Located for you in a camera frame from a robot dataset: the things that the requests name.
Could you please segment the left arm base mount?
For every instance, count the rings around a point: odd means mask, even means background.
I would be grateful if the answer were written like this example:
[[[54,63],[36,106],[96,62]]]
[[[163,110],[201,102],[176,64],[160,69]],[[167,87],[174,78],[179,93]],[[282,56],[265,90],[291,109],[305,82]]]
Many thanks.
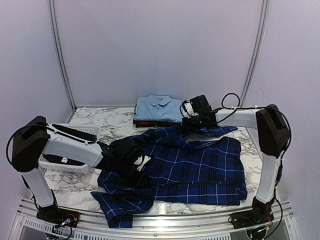
[[[36,217],[40,220],[56,224],[60,227],[68,225],[69,227],[76,228],[78,225],[80,213],[78,211],[60,208],[54,194],[52,205],[41,207],[36,204],[36,208]]]

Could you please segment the blue plaid long sleeve shirt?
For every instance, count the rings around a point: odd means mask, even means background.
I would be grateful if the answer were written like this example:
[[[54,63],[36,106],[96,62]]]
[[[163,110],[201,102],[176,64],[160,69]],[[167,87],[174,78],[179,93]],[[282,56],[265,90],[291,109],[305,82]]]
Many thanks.
[[[154,159],[143,167],[150,187],[138,189],[113,171],[100,173],[93,191],[110,228],[131,228],[133,216],[148,212],[155,201],[238,206],[247,198],[241,144],[228,136],[234,126],[198,129],[207,141],[187,141],[182,126],[149,129],[131,137]]]

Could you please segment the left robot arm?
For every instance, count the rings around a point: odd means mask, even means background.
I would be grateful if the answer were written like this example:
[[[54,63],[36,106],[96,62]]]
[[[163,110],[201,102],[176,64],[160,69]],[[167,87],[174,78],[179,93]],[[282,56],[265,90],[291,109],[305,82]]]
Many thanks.
[[[7,141],[6,158],[21,174],[36,202],[44,208],[44,215],[53,223],[63,219],[63,211],[55,204],[52,190],[39,169],[39,160],[67,159],[89,167],[115,172],[134,188],[150,187],[148,175],[140,168],[144,165],[144,143],[127,139],[117,146],[99,141],[94,134],[73,129],[66,125],[47,123],[44,116],[37,116],[16,130]]]

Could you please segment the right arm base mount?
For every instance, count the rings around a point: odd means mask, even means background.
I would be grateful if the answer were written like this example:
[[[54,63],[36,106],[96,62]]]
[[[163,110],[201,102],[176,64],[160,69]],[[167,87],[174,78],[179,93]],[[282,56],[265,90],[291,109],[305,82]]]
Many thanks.
[[[254,197],[251,210],[232,213],[228,218],[228,222],[233,225],[234,229],[247,228],[272,222],[274,220],[272,211],[272,205],[274,202],[274,195],[267,203],[263,203]]]

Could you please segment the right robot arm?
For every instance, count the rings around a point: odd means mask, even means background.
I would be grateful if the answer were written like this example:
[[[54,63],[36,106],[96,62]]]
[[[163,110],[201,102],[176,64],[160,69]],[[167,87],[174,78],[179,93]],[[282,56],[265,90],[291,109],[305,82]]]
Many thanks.
[[[258,224],[267,216],[276,199],[276,188],[281,181],[283,158],[288,150],[292,131],[286,116],[275,104],[267,106],[212,108],[205,95],[182,102],[180,108],[184,127],[201,129],[242,127],[254,129],[262,153],[262,172],[252,208],[247,219]]]

